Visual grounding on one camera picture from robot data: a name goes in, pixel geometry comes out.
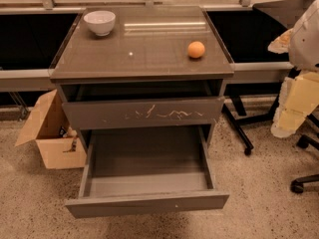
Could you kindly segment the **orange fruit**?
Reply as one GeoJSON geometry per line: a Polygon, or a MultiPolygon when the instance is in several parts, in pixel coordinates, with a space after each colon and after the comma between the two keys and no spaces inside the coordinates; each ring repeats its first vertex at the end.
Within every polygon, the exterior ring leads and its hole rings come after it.
{"type": "Polygon", "coordinates": [[[198,59],[204,55],[205,47],[199,41],[191,42],[187,47],[187,53],[191,58],[198,59]]]}

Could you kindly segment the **grey drawer cabinet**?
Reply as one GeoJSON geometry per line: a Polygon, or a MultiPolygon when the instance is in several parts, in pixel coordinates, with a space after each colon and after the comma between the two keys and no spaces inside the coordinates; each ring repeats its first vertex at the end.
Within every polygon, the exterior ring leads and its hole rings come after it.
{"type": "MultiPolygon", "coordinates": [[[[93,34],[81,20],[51,77],[63,103],[223,97],[232,77],[207,14],[198,7],[120,7],[109,35],[93,34]],[[191,58],[199,41],[205,53],[191,58]]],[[[191,124],[212,136],[212,124],[191,124]]],[[[76,129],[88,145],[94,130],[76,129]]]]}

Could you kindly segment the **open cardboard box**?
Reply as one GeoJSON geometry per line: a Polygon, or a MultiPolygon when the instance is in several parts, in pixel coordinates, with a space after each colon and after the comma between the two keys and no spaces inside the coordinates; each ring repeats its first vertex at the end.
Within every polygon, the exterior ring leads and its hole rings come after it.
{"type": "Polygon", "coordinates": [[[34,141],[48,169],[81,168],[86,152],[70,127],[56,90],[42,95],[32,108],[15,143],[34,141]]]}

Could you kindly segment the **open grey middle drawer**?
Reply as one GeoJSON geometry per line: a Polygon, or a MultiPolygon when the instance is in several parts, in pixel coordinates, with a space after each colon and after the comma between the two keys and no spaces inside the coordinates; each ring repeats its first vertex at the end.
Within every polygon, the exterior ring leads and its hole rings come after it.
{"type": "Polygon", "coordinates": [[[229,194],[214,185],[197,125],[94,130],[76,218],[221,209],[229,194]]]}

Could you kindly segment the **black rolling table base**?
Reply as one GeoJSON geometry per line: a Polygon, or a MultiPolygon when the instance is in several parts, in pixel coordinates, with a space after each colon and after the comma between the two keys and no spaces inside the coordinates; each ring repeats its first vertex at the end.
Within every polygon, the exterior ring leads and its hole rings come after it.
{"type": "Polygon", "coordinates": [[[240,96],[231,96],[230,97],[232,104],[235,107],[235,110],[237,113],[241,116],[241,119],[236,119],[230,109],[227,105],[223,105],[222,112],[226,115],[228,121],[232,124],[232,127],[236,130],[239,137],[243,141],[245,145],[244,154],[250,155],[252,150],[254,149],[254,146],[244,130],[242,129],[243,125],[253,124],[253,123],[259,123],[259,122],[265,122],[273,119],[273,116],[275,114],[275,111],[279,105],[279,97],[276,97],[275,101],[273,102],[271,108],[266,114],[258,115],[258,116],[252,116],[248,117],[246,115],[246,111],[243,105],[243,102],[241,100],[240,96]]]}

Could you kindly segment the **scratched grey top drawer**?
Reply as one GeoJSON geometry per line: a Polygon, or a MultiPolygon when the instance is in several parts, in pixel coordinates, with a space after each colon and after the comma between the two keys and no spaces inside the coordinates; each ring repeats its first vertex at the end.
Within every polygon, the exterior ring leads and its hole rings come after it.
{"type": "Polygon", "coordinates": [[[212,124],[223,97],[63,103],[72,128],[109,129],[212,124]]]}

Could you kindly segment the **white ceramic bowl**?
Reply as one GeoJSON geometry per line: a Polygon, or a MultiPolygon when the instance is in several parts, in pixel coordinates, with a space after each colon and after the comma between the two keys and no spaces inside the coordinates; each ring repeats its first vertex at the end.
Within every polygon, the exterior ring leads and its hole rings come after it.
{"type": "Polygon", "coordinates": [[[115,26],[116,15],[111,11],[93,11],[84,16],[84,21],[97,36],[107,36],[115,26]]]}

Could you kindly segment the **torn foam chair seat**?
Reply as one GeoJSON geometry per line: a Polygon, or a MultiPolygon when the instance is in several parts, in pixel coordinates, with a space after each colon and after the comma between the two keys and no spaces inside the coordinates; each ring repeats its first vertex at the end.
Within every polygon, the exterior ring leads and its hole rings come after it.
{"type": "Polygon", "coordinates": [[[296,77],[284,79],[271,126],[274,136],[284,138],[294,134],[319,106],[319,1],[272,41],[268,50],[287,53],[298,72],[296,77]]]}

